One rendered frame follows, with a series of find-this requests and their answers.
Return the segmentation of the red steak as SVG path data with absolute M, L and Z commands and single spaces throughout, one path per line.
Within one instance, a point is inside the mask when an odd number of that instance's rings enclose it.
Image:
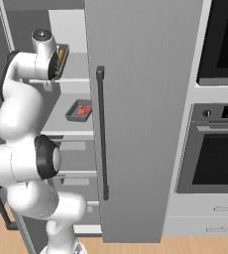
M 78 116 L 87 115 L 90 109 L 91 109 L 90 105 L 81 105 L 77 109 L 77 115 Z

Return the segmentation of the grey meat container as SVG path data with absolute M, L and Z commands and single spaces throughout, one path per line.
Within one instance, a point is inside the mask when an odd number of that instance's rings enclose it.
M 91 109 L 88 112 L 87 115 L 78 116 L 77 115 L 77 109 L 81 105 L 90 105 Z M 77 99 L 68 109 L 68 111 L 65 113 L 65 118 L 67 121 L 72 122 L 86 122 L 89 118 L 92 111 L 92 102 L 89 99 Z

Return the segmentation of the grey vegetable container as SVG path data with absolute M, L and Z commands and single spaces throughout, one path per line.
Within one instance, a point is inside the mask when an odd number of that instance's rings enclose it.
M 65 63 L 69 54 L 69 45 L 67 44 L 57 44 L 57 46 L 60 46 L 61 48 L 65 49 L 65 53 L 64 53 L 64 58 L 61 64 L 61 67 L 58 66 L 57 64 L 57 75 L 55 76 L 55 79 L 60 79 L 62 76 L 62 72 L 64 70 L 65 67 Z

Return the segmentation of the yellow potato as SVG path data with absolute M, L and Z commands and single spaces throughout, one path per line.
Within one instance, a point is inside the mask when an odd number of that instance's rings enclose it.
M 58 54 L 58 66 L 61 67 L 63 58 L 64 58 L 65 49 L 57 46 L 57 54 Z

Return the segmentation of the grey closed fridge door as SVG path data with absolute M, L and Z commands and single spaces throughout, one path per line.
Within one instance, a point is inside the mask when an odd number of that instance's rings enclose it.
M 203 0 L 85 0 L 102 237 L 158 243 Z M 103 65 L 109 198 L 96 69 Z

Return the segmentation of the white fridge shelf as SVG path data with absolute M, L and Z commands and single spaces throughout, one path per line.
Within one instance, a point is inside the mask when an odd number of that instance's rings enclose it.
M 56 178 L 61 179 L 93 179 L 97 178 L 97 171 L 59 171 Z
M 54 140 L 93 140 L 93 131 L 42 131 L 42 134 Z
M 52 80 L 30 79 L 29 83 L 89 82 L 89 78 L 60 78 Z

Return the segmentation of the steel built-in oven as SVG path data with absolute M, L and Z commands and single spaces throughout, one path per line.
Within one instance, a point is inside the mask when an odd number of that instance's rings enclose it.
M 228 193 L 228 103 L 191 106 L 177 193 Z

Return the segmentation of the white drawer front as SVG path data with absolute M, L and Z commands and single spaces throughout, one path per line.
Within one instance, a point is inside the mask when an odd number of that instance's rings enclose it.
M 166 220 L 164 235 L 167 236 L 217 236 L 228 232 L 206 232 L 208 227 L 228 228 L 228 217 L 173 217 Z
M 228 194 L 175 193 L 170 197 L 168 216 L 228 216 L 226 211 L 214 211 L 217 205 L 228 206 Z

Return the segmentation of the black built-in microwave oven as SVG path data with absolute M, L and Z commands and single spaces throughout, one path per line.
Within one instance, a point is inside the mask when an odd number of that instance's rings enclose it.
M 228 0 L 212 0 L 196 81 L 228 85 Z

